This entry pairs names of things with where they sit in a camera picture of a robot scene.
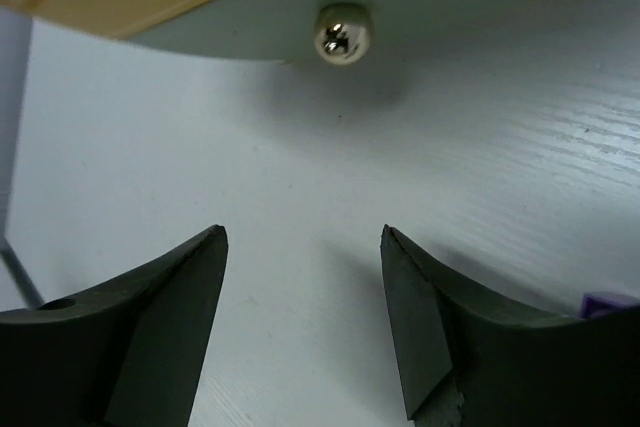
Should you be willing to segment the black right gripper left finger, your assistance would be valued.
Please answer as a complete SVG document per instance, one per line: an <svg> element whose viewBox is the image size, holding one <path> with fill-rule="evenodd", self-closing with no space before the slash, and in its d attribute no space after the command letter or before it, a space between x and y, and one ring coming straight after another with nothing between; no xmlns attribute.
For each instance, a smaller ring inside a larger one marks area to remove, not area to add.
<svg viewBox="0 0 640 427"><path fill-rule="evenodd" d="M185 426L221 293L226 231L36 309L1 315L5 426Z"/></svg>

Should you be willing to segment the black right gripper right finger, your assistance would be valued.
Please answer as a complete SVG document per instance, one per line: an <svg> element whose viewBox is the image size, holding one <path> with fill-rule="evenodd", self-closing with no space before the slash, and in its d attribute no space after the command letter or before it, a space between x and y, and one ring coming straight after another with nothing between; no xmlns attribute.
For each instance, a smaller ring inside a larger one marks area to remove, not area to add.
<svg viewBox="0 0 640 427"><path fill-rule="evenodd" d="M384 292L407 418L417 426L635 426L639 306L591 319L504 296L394 227Z"/></svg>

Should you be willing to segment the purple lego brick studs up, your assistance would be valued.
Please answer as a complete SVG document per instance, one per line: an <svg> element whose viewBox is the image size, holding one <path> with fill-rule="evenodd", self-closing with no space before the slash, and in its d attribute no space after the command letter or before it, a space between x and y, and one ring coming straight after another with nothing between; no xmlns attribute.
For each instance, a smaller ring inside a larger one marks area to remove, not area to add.
<svg viewBox="0 0 640 427"><path fill-rule="evenodd" d="M639 299L611 292L585 293L580 307L580 317L591 319L639 305Z"/></svg>

